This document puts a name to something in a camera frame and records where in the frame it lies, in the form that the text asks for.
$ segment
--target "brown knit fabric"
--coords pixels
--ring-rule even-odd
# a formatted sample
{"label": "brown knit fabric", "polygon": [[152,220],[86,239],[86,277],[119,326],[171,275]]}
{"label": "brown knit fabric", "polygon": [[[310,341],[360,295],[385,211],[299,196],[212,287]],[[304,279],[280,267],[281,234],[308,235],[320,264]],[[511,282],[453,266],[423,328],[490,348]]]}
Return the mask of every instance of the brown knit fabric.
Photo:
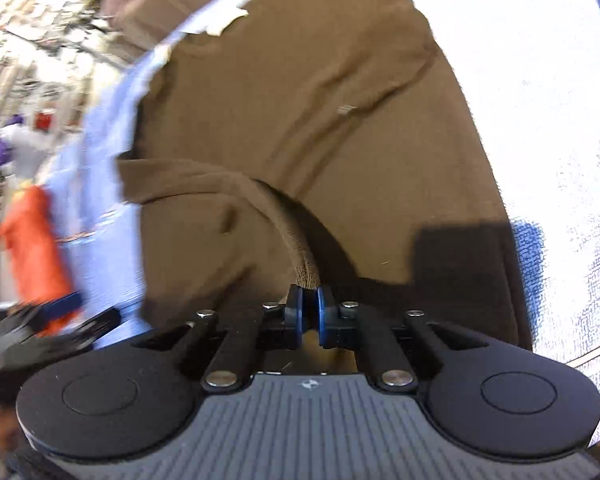
{"label": "brown knit fabric", "polygon": [[149,321],[275,300],[315,261],[339,298],[419,305],[529,347],[504,206],[411,0],[246,9],[174,48],[120,161],[143,204]]}

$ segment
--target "metal pin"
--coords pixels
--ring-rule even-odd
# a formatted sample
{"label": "metal pin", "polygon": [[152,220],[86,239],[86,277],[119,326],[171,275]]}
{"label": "metal pin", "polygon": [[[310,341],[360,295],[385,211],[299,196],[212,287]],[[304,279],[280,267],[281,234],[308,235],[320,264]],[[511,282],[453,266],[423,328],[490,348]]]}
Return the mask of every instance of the metal pin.
{"label": "metal pin", "polygon": [[205,317],[214,316],[216,314],[216,311],[215,310],[209,310],[208,308],[206,308],[204,310],[197,311],[196,314],[198,314],[199,317],[205,318]]}
{"label": "metal pin", "polygon": [[215,388],[227,388],[238,382],[238,377],[228,370],[218,370],[206,376],[206,384]]}
{"label": "metal pin", "polygon": [[340,315],[345,319],[355,319],[358,307],[357,301],[343,301],[338,309]]}
{"label": "metal pin", "polygon": [[382,374],[381,379],[387,386],[408,386],[413,383],[413,376],[405,370],[389,370]]}

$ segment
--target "black strap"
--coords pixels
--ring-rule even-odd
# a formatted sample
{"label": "black strap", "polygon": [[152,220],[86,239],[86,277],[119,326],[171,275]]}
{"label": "black strap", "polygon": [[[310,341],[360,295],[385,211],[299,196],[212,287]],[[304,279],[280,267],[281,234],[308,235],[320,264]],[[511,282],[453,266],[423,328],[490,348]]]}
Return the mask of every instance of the black strap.
{"label": "black strap", "polygon": [[22,480],[77,480],[75,476],[28,446],[18,448],[7,455],[4,465]]}

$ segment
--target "metal screw head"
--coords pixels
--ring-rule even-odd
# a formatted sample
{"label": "metal screw head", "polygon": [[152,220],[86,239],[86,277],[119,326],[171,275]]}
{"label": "metal screw head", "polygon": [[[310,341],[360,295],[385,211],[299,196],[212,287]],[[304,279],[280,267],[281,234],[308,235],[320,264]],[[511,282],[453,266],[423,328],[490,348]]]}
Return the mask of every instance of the metal screw head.
{"label": "metal screw head", "polygon": [[233,372],[218,370],[206,376],[205,381],[206,384],[215,388],[227,388],[237,383],[238,377]]}
{"label": "metal screw head", "polygon": [[389,370],[382,374],[381,379],[387,386],[408,386],[413,383],[413,376],[405,370]]}
{"label": "metal screw head", "polygon": [[215,316],[216,315],[216,311],[215,310],[204,309],[204,310],[197,311],[196,314],[198,314],[199,317],[201,317],[201,318],[204,319],[205,317]]}

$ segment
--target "clothing pile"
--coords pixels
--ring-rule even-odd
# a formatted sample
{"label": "clothing pile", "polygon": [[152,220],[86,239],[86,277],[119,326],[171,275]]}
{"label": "clothing pile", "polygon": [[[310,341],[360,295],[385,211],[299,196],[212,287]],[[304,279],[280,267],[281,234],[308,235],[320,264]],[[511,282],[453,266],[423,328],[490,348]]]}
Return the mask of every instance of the clothing pile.
{"label": "clothing pile", "polygon": [[88,312],[121,303],[121,338],[145,329],[141,303],[156,323],[199,305],[229,315],[240,295],[280,299],[288,275],[528,346],[526,300],[534,351],[600,390],[595,0],[414,0],[471,115],[410,0],[246,1],[215,0],[180,27],[195,35],[137,127],[163,46],[61,153],[48,189]]}

